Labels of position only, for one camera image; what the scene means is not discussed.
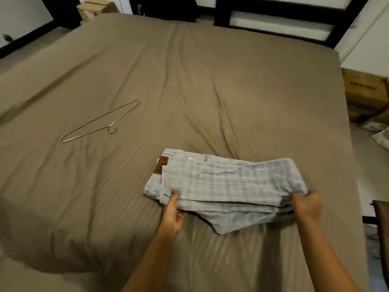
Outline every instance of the left hand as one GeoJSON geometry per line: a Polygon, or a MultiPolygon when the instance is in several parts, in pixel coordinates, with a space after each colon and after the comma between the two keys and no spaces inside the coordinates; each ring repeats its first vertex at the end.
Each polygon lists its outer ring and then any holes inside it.
{"type": "Polygon", "coordinates": [[[161,229],[172,232],[173,235],[181,230],[184,219],[188,214],[187,212],[177,209],[177,200],[178,190],[174,188],[169,203],[163,209],[162,222],[160,225],[161,229]]]}

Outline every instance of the metal hanger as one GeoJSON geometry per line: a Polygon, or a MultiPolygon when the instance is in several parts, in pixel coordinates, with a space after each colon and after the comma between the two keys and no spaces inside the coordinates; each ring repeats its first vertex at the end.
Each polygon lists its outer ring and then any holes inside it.
{"type": "Polygon", "coordinates": [[[86,124],[83,124],[82,126],[80,126],[80,127],[78,127],[78,128],[75,128],[74,130],[70,131],[69,133],[66,133],[64,136],[61,137],[60,140],[61,140],[61,142],[67,142],[67,141],[70,141],[70,140],[73,140],[73,139],[76,139],[76,138],[79,138],[79,137],[82,137],[82,136],[91,134],[91,133],[93,133],[93,132],[103,130],[103,129],[105,129],[105,128],[107,129],[108,134],[113,134],[113,133],[116,132],[116,128],[114,129],[114,131],[111,131],[111,132],[109,131],[109,128],[110,128],[113,124],[115,124],[117,121],[119,121],[122,117],[124,117],[126,114],[128,114],[129,112],[131,112],[131,111],[132,111],[134,108],[136,108],[139,104],[140,104],[140,101],[139,101],[139,100],[133,100],[133,101],[131,101],[131,102],[129,102],[129,103],[126,103],[126,104],[122,105],[121,107],[118,107],[118,108],[116,108],[116,109],[114,109],[114,110],[112,110],[112,111],[110,111],[110,112],[107,112],[106,114],[104,114],[104,115],[102,115],[102,116],[100,116],[100,117],[97,117],[97,118],[93,119],[92,121],[90,121],[90,122],[88,122],[88,123],[86,123],[86,124]],[[82,127],[88,125],[89,123],[92,123],[93,121],[96,121],[97,119],[99,119],[99,118],[101,118],[101,117],[104,117],[104,116],[110,114],[111,112],[114,112],[114,111],[116,111],[116,110],[118,110],[118,109],[120,109],[120,108],[122,108],[122,107],[125,107],[126,105],[129,105],[129,104],[131,104],[131,103],[133,103],[133,102],[135,102],[135,101],[137,101],[138,103],[137,103],[134,107],[132,107],[129,111],[127,111],[124,115],[122,115],[119,119],[117,119],[116,121],[112,122],[110,125],[105,126],[105,127],[103,127],[103,128],[99,128],[99,129],[90,131],[90,132],[88,132],[88,133],[85,133],[85,134],[82,134],[82,135],[79,135],[79,136],[76,136],[76,137],[73,137],[73,138],[70,138],[70,139],[67,139],[67,140],[63,140],[63,138],[64,138],[65,136],[68,136],[70,133],[72,133],[72,132],[74,132],[74,131],[76,131],[76,130],[79,130],[80,128],[82,128],[82,127]]]}

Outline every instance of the brown bed sheet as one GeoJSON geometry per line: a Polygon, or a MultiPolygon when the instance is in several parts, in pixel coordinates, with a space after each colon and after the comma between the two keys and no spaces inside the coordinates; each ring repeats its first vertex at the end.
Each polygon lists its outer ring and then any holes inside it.
{"type": "MultiPolygon", "coordinates": [[[[53,273],[128,275],[160,221],[162,207],[142,193],[165,148],[252,162],[292,158],[322,194],[323,231],[368,291],[334,50],[104,14],[0,77],[0,93],[0,238],[14,258],[53,273]],[[135,99],[140,105],[115,134],[60,142],[135,99]]],[[[313,291],[295,225],[217,235],[194,215],[175,241],[167,283],[168,291],[313,291]]]]}

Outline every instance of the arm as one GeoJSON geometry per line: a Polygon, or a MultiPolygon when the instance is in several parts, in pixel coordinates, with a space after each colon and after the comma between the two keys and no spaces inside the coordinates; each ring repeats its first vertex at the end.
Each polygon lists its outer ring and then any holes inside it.
{"type": "Polygon", "coordinates": [[[292,205],[300,234],[305,260],[316,292],[359,292],[327,237],[320,230],[320,196],[293,193],[292,205]]]}
{"type": "Polygon", "coordinates": [[[160,292],[163,290],[173,240],[187,215],[177,210],[177,199],[178,191],[173,189],[169,204],[163,210],[161,225],[122,292],[160,292]]]}

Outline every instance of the brown label patch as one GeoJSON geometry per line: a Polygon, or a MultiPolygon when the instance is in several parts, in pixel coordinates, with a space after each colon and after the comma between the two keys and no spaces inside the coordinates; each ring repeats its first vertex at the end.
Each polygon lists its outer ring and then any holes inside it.
{"type": "Polygon", "coordinates": [[[166,166],[168,164],[169,157],[161,156],[159,158],[158,164],[154,169],[154,173],[162,174],[162,166],[166,166]]]}

